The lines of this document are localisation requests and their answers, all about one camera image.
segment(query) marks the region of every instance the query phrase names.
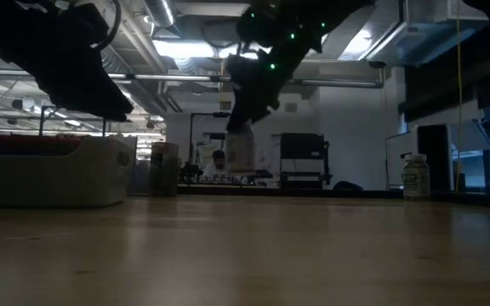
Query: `pill bottle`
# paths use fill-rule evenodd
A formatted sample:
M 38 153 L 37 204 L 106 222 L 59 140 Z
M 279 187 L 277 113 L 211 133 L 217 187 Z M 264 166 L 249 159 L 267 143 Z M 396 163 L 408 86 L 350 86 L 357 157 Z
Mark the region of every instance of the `pill bottle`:
M 430 197 L 430 168 L 426 164 L 426 155 L 406 155 L 402 181 L 404 199 L 423 200 Z

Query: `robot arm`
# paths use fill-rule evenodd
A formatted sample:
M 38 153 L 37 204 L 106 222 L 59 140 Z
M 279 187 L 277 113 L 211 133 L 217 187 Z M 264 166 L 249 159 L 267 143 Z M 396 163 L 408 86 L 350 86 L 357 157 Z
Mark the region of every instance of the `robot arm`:
M 117 33 L 118 19 L 107 36 L 93 4 L 60 11 L 50 0 L 0 0 L 0 57 L 34 76 L 55 105 L 123 122 L 133 107 L 100 56 Z
M 237 23 L 237 33 L 242 39 L 237 55 L 226 63 L 236 98 L 226 130 L 237 133 L 246 122 L 255 123 L 270 115 L 268 107 L 276 110 L 282 87 L 309 50 L 320 53 L 322 36 L 373 2 L 287 0 L 275 7 L 253 3 Z M 241 57 L 240 52 L 250 52 L 251 43 L 271 51 L 267 54 L 259 50 L 258 60 Z

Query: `table surface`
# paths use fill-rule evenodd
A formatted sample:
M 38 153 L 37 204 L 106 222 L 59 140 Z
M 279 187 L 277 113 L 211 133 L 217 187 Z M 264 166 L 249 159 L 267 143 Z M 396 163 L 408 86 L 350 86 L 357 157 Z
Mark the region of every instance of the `table surface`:
M 0 209 L 0 305 L 490 305 L 490 208 L 179 196 Z

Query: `pipe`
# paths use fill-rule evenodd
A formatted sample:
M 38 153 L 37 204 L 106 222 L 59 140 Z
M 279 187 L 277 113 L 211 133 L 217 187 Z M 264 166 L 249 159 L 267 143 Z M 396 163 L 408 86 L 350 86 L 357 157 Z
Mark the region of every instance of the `pipe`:
M 177 68 L 179 68 L 179 70 L 183 72 L 183 74 L 196 75 L 199 72 L 199 69 L 197 68 L 194 59 L 174 59 L 174 61 L 177 65 Z
M 177 103 L 177 101 L 175 101 L 174 97 L 172 97 L 171 94 L 166 95 L 166 100 L 170 104 L 173 104 L 178 112 L 183 112 L 183 109 L 180 108 L 179 103 Z
M 174 4 L 171 0 L 144 0 L 143 3 L 155 26 L 165 28 L 175 23 Z
M 131 68 L 126 62 L 121 59 L 117 52 L 112 47 L 103 50 L 101 53 L 101 61 L 103 67 L 107 73 L 129 73 Z M 139 105 L 145 109 L 145 111 L 151 114 L 163 115 L 168 109 L 161 99 L 147 89 L 143 82 L 138 80 L 117 80 L 117 82 L 124 82 L 123 86 L 132 94 L 139 98 Z
M 102 132 L 94 132 L 94 131 L 77 131 L 72 129 L 61 129 L 61 130 L 45 130 L 44 133 L 74 133 L 78 135 L 95 135 L 101 136 Z M 39 133 L 38 130 L 32 128 L 0 128 L 0 133 Z M 122 136 L 132 136 L 132 137 L 151 137 L 151 138 L 159 138 L 165 139 L 165 136 L 162 133 L 152 133 L 152 132 L 124 132 L 124 133 L 115 133 L 115 132 L 107 132 L 106 135 L 122 135 Z
M 0 115 L 0 119 L 16 119 L 16 120 L 39 120 L 41 119 L 41 115 L 39 116 L 12 116 L 12 115 Z M 70 120 L 75 120 L 79 122 L 103 122 L 103 118 L 72 118 L 72 117 L 58 117 L 58 116 L 53 116 L 50 119 L 45 119 L 45 121 L 70 121 Z
M 0 77 L 28 77 L 26 71 L 0 70 Z M 151 80 L 151 81 L 178 81 L 178 82 L 231 82 L 230 76 L 187 76 L 170 74 L 125 74 L 110 73 L 113 80 Z M 339 88 L 382 88 L 383 82 L 364 82 L 353 80 L 325 80 L 325 79 L 292 79 L 287 85 L 339 87 Z

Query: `white container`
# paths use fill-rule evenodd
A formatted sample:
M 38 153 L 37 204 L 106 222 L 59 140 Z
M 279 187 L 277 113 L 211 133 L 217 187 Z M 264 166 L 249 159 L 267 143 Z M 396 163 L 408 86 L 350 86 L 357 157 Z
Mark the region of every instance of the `white container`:
M 421 200 L 430 197 L 430 168 L 426 164 L 426 155 L 410 154 L 406 156 L 402 181 L 404 199 Z
M 254 132 L 250 124 L 238 133 L 226 134 L 225 152 L 229 173 L 254 172 Z

